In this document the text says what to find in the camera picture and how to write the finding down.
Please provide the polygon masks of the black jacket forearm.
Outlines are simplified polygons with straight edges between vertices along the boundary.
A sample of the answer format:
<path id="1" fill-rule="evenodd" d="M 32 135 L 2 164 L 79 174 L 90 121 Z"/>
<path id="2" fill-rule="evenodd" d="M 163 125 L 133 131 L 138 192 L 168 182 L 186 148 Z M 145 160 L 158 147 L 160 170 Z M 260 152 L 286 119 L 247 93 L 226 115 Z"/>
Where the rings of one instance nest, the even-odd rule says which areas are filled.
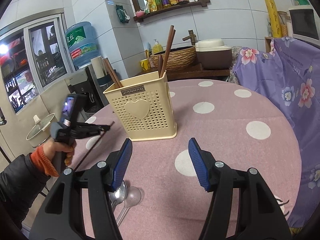
<path id="1" fill-rule="evenodd" d="M 21 230 L 37 195 L 50 177 L 58 175 L 43 146 L 18 156 L 1 172 L 1 221 L 15 231 Z"/>

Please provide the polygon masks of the left hand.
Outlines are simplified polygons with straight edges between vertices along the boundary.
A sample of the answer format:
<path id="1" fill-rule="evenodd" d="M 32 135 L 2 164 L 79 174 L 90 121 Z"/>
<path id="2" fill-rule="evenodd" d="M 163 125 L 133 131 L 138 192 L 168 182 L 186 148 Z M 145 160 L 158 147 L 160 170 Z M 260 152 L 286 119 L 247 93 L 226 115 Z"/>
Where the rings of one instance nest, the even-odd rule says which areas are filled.
<path id="1" fill-rule="evenodd" d="M 43 144 L 44 155 L 50 160 L 53 161 L 54 157 L 59 152 L 64 152 L 66 157 L 64 163 L 69 166 L 72 163 L 73 155 L 75 152 L 76 142 L 74 141 L 72 146 L 61 142 L 55 142 L 52 138 Z"/>

